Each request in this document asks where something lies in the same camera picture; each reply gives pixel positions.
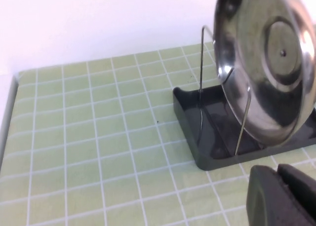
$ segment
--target black plastic base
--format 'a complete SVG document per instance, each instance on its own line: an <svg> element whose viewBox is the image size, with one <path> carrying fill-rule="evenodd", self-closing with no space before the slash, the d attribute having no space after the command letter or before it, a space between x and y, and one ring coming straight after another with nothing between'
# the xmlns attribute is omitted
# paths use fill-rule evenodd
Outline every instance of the black plastic base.
<svg viewBox="0 0 316 226"><path fill-rule="evenodd" d="M173 90L173 107L197 166L213 170L316 144L316 111L283 146L259 144L243 132L237 155L241 125L229 107L220 85L199 91Z"/></svg>

